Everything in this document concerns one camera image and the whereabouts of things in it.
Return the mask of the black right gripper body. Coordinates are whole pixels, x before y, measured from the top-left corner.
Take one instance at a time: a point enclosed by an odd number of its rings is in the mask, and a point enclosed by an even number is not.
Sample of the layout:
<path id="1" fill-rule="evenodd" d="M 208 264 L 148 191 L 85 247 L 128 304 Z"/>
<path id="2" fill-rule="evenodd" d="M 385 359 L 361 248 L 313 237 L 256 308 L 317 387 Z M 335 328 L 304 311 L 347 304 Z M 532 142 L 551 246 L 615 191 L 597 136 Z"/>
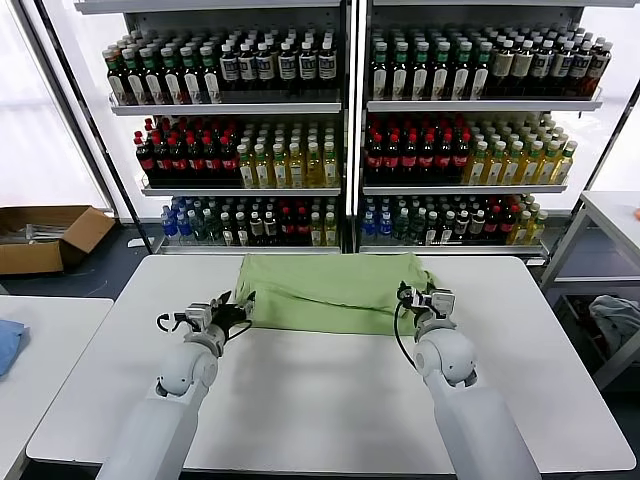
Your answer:
<path id="1" fill-rule="evenodd" d="M 413 313 L 415 326 L 434 317 L 431 296 L 426 292 L 411 291 L 406 298 L 406 309 Z"/>

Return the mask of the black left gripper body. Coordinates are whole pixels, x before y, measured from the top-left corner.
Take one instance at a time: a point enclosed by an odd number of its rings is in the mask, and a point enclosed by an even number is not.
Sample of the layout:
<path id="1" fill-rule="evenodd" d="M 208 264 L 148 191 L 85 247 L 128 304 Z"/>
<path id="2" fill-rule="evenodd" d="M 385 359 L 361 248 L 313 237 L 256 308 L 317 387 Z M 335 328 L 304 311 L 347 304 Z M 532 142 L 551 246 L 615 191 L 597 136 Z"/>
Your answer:
<path id="1" fill-rule="evenodd" d="M 222 330 L 225 341 L 228 342 L 249 329 L 249 316 L 242 306 L 224 304 L 212 310 L 212 324 Z M 231 334 L 231 329 L 238 325 L 243 325 L 244 328 L 238 333 Z"/>

